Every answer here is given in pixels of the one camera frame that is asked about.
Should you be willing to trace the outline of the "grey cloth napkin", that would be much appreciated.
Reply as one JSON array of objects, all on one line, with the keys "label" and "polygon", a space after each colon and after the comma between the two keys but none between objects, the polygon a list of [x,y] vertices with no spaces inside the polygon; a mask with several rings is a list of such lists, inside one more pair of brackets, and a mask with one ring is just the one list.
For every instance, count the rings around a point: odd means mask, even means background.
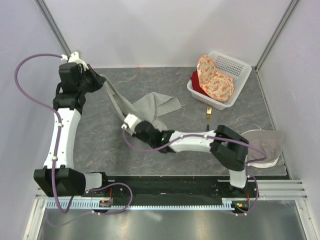
[{"label": "grey cloth napkin", "polygon": [[176,97],[157,92],[148,93],[136,102],[130,103],[108,78],[105,79],[104,89],[120,120],[124,121],[128,114],[133,114],[150,122],[159,131],[168,129],[159,117],[182,108]]}]

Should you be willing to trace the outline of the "gold fork green handle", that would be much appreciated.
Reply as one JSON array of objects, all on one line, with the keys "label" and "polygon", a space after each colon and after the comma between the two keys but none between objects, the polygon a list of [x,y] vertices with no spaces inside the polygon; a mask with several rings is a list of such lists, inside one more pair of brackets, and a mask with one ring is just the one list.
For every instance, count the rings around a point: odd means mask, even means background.
[{"label": "gold fork green handle", "polygon": [[210,130],[211,115],[212,115],[212,107],[207,107],[207,109],[206,109],[206,118],[207,118],[206,131],[207,132]]}]

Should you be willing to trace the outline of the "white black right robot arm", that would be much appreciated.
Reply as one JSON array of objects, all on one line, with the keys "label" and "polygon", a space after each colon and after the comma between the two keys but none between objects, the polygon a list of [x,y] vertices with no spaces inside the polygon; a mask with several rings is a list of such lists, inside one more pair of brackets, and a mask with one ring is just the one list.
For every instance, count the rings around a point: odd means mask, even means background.
[{"label": "white black right robot arm", "polygon": [[129,123],[128,129],[133,136],[148,144],[150,152],[179,153],[202,152],[212,154],[229,171],[229,191],[235,197],[247,191],[245,163],[249,141],[226,127],[219,125],[215,130],[206,132],[181,132],[158,130],[148,121],[138,120]]}]

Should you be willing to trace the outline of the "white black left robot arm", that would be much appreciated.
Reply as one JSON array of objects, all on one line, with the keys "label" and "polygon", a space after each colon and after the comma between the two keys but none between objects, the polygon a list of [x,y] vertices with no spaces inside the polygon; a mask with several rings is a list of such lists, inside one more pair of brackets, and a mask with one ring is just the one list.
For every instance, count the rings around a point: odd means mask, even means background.
[{"label": "white black left robot arm", "polygon": [[74,143],[85,95],[102,88],[105,78],[90,65],[69,62],[59,66],[60,83],[52,101],[54,128],[49,153],[43,168],[33,178],[43,192],[53,198],[81,196],[85,193],[86,175],[74,169]]}]

